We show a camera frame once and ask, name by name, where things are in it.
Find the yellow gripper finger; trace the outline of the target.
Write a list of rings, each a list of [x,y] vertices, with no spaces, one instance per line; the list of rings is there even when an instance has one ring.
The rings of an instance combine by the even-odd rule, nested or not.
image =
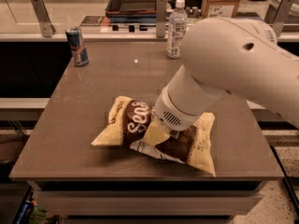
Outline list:
[[[143,141],[150,146],[157,146],[171,136],[170,129],[159,119],[153,119],[146,130]]]

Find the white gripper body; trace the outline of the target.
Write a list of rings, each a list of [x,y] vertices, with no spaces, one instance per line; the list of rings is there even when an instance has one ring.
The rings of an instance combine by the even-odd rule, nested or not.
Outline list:
[[[195,123],[205,108],[182,90],[164,87],[155,103],[157,118],[170,130],[183,131]]]

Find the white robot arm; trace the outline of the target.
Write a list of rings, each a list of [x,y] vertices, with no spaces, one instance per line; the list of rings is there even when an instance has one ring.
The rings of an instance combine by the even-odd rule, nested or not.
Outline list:
[[[184,131],[230,94],[299,127],[299,59],[277,45],[268,24],[203,19],[183,36],[180,60],[181,67],[155,104],[160,129]]]

